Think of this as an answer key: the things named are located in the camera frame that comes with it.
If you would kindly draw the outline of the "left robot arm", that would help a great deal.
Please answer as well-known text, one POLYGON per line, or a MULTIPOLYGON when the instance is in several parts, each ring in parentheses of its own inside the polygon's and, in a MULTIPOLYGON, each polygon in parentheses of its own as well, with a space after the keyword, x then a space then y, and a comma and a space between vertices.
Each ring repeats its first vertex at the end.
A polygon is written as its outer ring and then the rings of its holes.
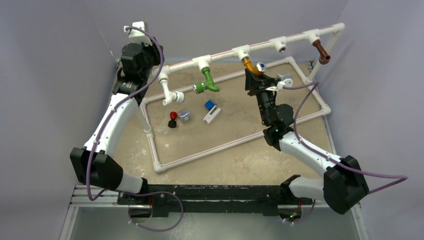
POLYGON ((109 106, 99 126, 81 148, 73 148, 70 160, 82 184, 110 191, 127 192, 138 205, 146 203, 147 181, 126 173, 114 160, 118 141, 148 90, 151 69, 164 61, 161 45, 129 43, 122 48, 121 68, 112 89, 109 106))

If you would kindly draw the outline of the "orange plastic faucet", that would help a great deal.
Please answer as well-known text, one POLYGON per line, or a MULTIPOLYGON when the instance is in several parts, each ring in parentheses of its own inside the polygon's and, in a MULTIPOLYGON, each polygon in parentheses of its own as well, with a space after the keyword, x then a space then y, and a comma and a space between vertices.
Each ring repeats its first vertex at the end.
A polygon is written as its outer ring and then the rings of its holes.
POLYGON ((246 69, 254 73, 256 76, 261 76, 267 70, 266 64, 263 62, 257 62, 255 65, 253 65, 248 57, 243 58, 241 62, 246 69))

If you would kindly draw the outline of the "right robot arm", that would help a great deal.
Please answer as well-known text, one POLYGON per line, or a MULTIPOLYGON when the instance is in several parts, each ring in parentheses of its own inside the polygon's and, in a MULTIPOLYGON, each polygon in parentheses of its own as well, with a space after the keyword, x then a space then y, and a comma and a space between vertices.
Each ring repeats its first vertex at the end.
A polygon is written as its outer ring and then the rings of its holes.
POLYGON ((278 91, 295 89, 291 80, 289 76, 272 78, 245 70, 244 88, 257 100, 266 143, 295 157, 321 177, 293 176, 284 183, 280 196, 288 204, 299 198, 324 201, 336 213, 345 214, 371 192, 364 173, 353 156, 326 152, 300 136, 298 112, 288 104, 276 104, 278 91))

